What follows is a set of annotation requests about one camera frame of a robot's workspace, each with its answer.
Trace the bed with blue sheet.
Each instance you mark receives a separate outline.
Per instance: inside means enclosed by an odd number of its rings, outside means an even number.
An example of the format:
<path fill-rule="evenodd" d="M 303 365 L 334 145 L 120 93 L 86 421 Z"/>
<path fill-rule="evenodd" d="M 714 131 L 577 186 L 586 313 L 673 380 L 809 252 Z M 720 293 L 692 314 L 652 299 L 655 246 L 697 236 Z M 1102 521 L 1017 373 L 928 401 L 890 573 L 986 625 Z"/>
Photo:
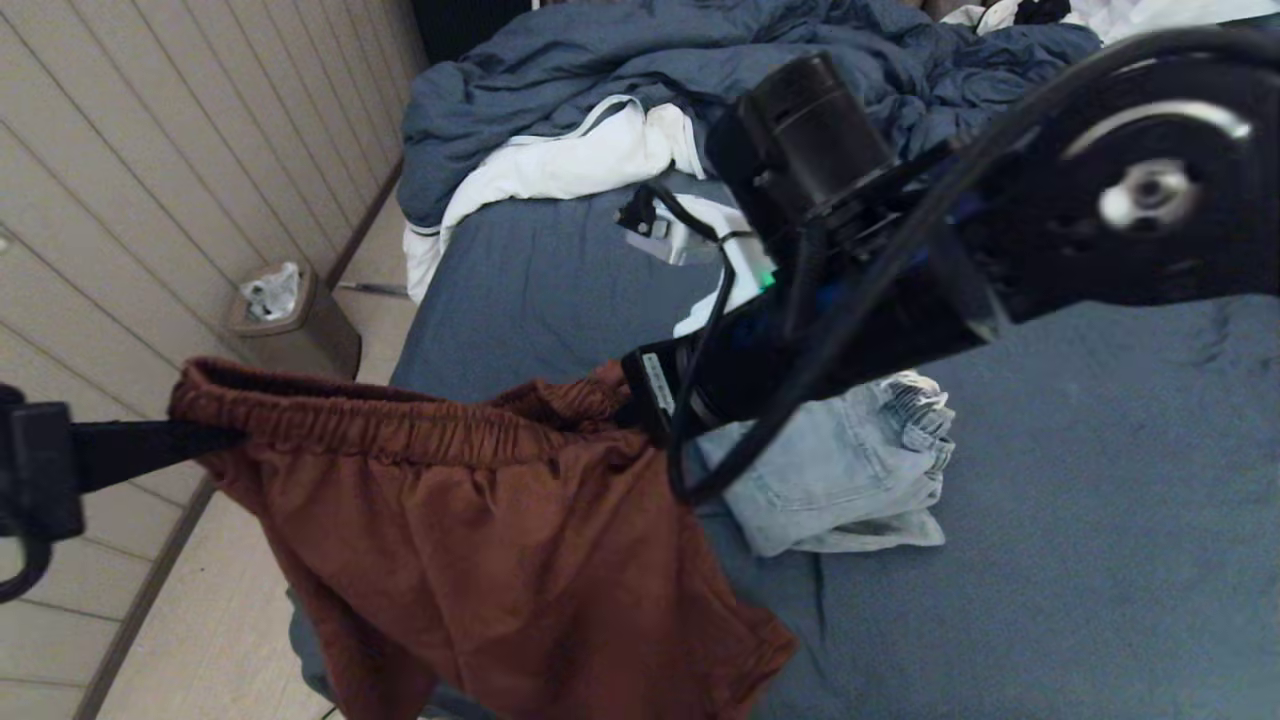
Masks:
<path fill-rule="evenodd" d="M 626 243 L 628 196 L 470 217 L 371 382 L 477 402 L 671 337 L 721 269 Z M 945 546 L 755 559 L 699 509 L 797 638 L 751 720 L 1280 720 L 1280 302 L 1079 306 L 922 372 Z"/>

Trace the clear plastic bag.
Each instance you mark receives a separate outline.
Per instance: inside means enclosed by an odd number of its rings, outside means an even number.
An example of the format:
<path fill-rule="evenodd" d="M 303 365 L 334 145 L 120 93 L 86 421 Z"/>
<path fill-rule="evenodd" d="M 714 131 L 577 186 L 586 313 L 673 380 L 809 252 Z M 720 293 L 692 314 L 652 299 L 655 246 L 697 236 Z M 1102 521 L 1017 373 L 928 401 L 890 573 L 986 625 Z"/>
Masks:
<path fill-rule="evenodd" d="M 239 286 L 244 315 L 253 322 L 287 319 L 300 296 L 302 272 L 297 263 L 282 263 Z"/>

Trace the brown trash bin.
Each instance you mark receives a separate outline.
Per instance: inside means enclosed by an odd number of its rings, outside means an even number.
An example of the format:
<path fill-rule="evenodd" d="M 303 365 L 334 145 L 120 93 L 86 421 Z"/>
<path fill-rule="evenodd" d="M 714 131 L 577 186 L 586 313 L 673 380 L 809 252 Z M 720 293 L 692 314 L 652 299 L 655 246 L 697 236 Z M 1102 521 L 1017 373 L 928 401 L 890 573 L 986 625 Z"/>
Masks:
<path fill-rule="evenodd" d="M 244 282 L 279 264 L 265 266 Z M 238 290 L 225 314 L 225 328 L 244 343 L 259 366 L 352 380 L 361 363 L 361 336 L 323 278 L 308 264 L 297 264 L 302 272 L 300 296 L 287 319 L 260 323 L 247 318 Z"/>

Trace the brown shorts with white print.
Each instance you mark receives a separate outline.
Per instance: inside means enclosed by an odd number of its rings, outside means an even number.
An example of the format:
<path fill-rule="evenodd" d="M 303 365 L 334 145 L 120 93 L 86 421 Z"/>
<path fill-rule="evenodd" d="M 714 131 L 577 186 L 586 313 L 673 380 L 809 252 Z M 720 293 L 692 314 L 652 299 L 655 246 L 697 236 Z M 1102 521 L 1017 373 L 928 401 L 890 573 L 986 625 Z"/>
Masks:
<path fill-rule="evenodd" d="M 796 642 L 739 598 L 618 363 L 485 404 L 189 360 L 175 420 L 312 623 L 346 720 L 440 683 L 509 720 L 748 720 Z"/>

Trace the light blue denim shorts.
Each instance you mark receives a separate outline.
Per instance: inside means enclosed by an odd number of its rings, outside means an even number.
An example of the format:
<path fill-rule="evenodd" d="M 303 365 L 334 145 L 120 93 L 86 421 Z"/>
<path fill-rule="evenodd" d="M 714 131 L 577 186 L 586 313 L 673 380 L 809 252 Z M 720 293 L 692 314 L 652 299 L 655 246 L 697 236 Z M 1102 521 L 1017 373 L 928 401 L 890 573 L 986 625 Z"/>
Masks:
<path fill-rule="evenodd" d="M 900 372 L 803 405 L 723 498 L 751 552 L 940 547 L 932 507 L 954 454 L 940 384 Z"/>

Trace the crumpled blue duvet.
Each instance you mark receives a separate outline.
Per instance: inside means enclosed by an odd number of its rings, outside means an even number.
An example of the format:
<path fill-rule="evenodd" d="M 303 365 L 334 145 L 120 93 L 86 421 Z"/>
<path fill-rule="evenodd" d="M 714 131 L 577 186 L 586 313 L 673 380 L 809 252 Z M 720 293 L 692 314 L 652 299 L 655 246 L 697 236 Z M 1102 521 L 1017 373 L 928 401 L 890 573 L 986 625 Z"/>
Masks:
<path fill-rule="evenodd" d="M 897 0 L 632 0 L 525 13 L 413 79 L 399 206 L 431 228 L 503 142 L 576 128 L 609 96 L 675 102 L 705 129 L 776 68 L 828 53 L 901 159 L 979 132 L 1101 46 L 1084 26 L 978 35 Z"/>

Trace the black furniture panel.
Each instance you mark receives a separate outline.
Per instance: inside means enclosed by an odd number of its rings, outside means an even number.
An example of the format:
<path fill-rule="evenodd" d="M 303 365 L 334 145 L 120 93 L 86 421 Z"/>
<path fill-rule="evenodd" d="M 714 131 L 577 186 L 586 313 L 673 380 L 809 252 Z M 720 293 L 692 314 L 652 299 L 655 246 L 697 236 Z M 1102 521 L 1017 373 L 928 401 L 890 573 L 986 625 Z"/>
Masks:
<path fill-rule="evenodd" d="M 486 42 L 540 0 L 410 0 L 422 49 L 431 64 L 453 61 Z"/>

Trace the white clothes pile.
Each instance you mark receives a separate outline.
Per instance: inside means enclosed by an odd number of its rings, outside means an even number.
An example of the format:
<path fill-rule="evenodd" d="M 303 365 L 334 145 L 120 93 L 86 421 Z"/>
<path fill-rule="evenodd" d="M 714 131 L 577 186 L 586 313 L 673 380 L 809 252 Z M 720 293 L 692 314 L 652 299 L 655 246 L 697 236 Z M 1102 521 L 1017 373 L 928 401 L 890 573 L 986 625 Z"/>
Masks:
<path fill-rule="evenodd" d="M 943 23 L 978 35 L 1015 26 L 1019 0 L 942 0 Z M 1102 44 L 1135 35 L 1192 26 L 1224 26 L 1280 15 L 1280 0 L 1071 0 L 1059 23 L 1082 26 Z"/>

